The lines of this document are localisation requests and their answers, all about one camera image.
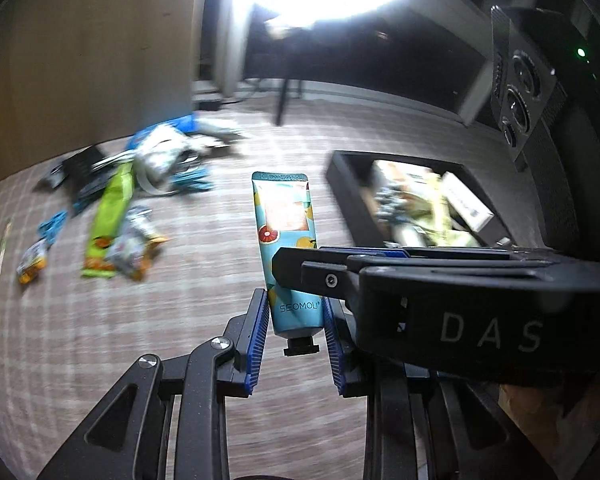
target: snack package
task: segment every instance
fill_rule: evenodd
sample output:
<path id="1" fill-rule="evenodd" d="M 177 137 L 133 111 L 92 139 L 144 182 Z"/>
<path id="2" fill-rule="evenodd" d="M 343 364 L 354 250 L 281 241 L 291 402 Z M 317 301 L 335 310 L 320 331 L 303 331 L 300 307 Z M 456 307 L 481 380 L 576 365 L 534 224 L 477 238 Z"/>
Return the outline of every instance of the snack package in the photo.
<path id="1" fill-rule="evenodd" d="M 107 251 L 106 261 L 133 280 L 142 280 L 151 267 L 158 246 L 168 240 L 151 224 L 151 209 L 133 206 L 126 212 L 118 237 Z"/>
<path id="2" fill-rule="evenodd" d="M 161 244 L 168 240 L 161 235 L 150 221 L 151 208 L 144 205 L 136 205 L 129 209 L 125 215 L 125 221 L 120 229 L 120 234 L 134 231 L 142 235 L 148 241 L 154 244 Z"/>
<path id="3" fill-rule="evenodd" d="M 451 231 L 451 215 L 449 214 L 446 198 L 442 195 L 440 189 L 440 176 L 437 173 L 428 173 L 425 181 L 430 189 L 431 221 L 429 238 L 437 246 L 449 247 L 448 232 Z"/>
<path id="4" fill-rule="evenodd" d="M 189 150 L 189 139 L 172 126 L 156 126 L 136 148 L 135 163 L 149 181 L 158 184 L 168 176 L 178 158 Z"/>
<path id="5" fill-rule="evenodd" d="M 133 195 L 132 166 L 132 162 L 121 164 L 104 191 L 91 227 L 82 268 L 83 276 L 110 278 L 116 273 L 116 267 L 106 261 L 105 256 L 118 233 L 120 222 Z"/>
<path id="6" fill-rule="evenodd" d="M 376 194 L 386 189 L 400 191 L 406 202 L 404 210 L 410 216 L 431 213 L 433 190 L 430 187 L 430 168 L 392 160 L 374 160 L 371 167 L 371 182 Z"/>
<path id="7" fill-rule="evenodd" d="M 25 251 L 16 268 L 18 281 L 21 284 L 27 285 L 38 275 L 40 270 L 46 267 L 49 247 L 56 243 L 56 238 L 66 222 L 66 217 L 66 211 L 60 211 L 38 226 L 40 240 Z"/>
<path id="8" fill-rule="evenodd" d="M 46 240 L 38 240 L 24 253 L 16 273 L 18 275 L 18 281 L 27 285 L 32 281 L 40 272 L 40 270 L 46 267 Z"/>

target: plastic bag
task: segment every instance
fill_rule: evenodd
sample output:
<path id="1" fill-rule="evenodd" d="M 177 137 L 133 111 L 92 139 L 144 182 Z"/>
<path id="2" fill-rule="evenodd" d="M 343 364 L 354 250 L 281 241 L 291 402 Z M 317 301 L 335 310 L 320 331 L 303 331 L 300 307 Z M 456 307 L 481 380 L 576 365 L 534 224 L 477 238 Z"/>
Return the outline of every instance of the plastic bag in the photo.
<path id="1" fill-rule="evenodd" d="M 133 280 L 142 280 L 151 267 L 158 246 L 168 240 L 150 222 L 151 209 L 129 208 L 120 232 L 107 251 L 106 261 Z"/>
<path id="2" fill-rule="evenodd" d="M 27 285 L 46 267 L 46 240 L 38 240 L 22 256 L 16 269 L 18 280 Z"/>
<path id="3" fill-rule="evenodd" d="M 84 257 L 83 276 L 110 278 L 116 273 L 116 269 L 105 260 L 105 256 L 118 232 L 133 190 L 132 163 L 127 162 L 118 168 L 98 206 Z"/>
<path id="4" fill-rule="evenodd" d="M 188 150 L 189 139 L 176 128 L 162 124 L 138 145 L 134 163 L 152 183 L 158 184 Z"/>

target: blue gripper pad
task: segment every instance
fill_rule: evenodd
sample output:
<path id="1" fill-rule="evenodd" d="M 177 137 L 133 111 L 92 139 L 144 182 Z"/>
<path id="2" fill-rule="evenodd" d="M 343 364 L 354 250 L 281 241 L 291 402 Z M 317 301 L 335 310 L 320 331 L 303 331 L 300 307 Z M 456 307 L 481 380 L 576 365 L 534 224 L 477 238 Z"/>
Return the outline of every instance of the blue gripper pad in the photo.
<path id="1" fill-rule="evenodd" d="M 332 253 L 347 253 L 347 254 L 371 254 L 373 256 L 384 256 L 385 258 L 408 258 L 409 254 L 404 249 L 389 249 L 389 248 L 369 248 L 369 247 L 330 247 L 321 246 L 321 249 L 328 250 Z"/>
<path id="2" fill-rule="evenodd" d="M 324 316 L 324 335 L 327 339 L 327 350 L 329 351 L 333 384 L 336 385 L 338 393 L 343 395 L 346 386 L 344 377 L 344 350 L 342 349 L 340 338 L 338 338 L 336 333 L 333 311 L 331 310 L 331 304 L 328 298 L 322 298 L 322 314 Z"/>
<path id="3" fill-rule="evenodd" d="M 247 398 L 258 384 L 260 364 L 269 326 L 267 292 L 253 292 L 246 314 L 232 317 L 224 336 L 235 342 L 234 358 L 220 365 L 216 378 L 223 395 Z"/>
<path id="4" fill-rule="evenodd" d="M 253 388 L 258 384 L 260 375 L 260 364 L 262 363 L 262 353 L 264 352 L 264 343 L 267 338 L 267 327 L 269 326 L 269 301 L 260 304 L 249 346 L 247 348 L 247 367 L 244 380 L 244 389 L 249 395 L 253 393 Z"/>

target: black box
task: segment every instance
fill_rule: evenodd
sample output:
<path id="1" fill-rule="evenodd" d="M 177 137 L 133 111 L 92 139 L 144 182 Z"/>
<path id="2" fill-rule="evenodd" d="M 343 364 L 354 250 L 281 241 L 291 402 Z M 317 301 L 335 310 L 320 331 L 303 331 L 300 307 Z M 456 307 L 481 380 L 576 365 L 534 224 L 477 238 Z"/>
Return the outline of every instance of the black box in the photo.
<path id="1" fill-rule="evenodd" d="M 440 175 L 447 171 L 453 173 L 493 213 L 493 217 L 479 233 L 471 230 L 466 224 L 464 227 L 486 247 L 496 246 L 503 238 L 508 238 L 511 243 L 515 243 L 491 200 L 475 177 L 462 164 L 418 156 L 336 150 L 327 168 L 327 182 L 357 247 L 384 247 L 386 240 L 386 235 L 379 229 L 360 195 L 360 188 L 370 184 L 371 169 L 375 160 L 392 160 L 425 166 Z"/>

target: wall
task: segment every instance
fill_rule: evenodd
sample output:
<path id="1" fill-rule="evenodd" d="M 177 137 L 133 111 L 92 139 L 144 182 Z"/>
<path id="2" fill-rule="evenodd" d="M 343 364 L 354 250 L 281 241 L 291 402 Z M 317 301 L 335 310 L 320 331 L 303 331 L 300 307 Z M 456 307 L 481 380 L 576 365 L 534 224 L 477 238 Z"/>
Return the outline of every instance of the wall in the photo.
<path id="1" fill-rule="evenodd" d="M 190 112 L 193 9 L 194 0 L 7 0 L 0 180 Z"/>

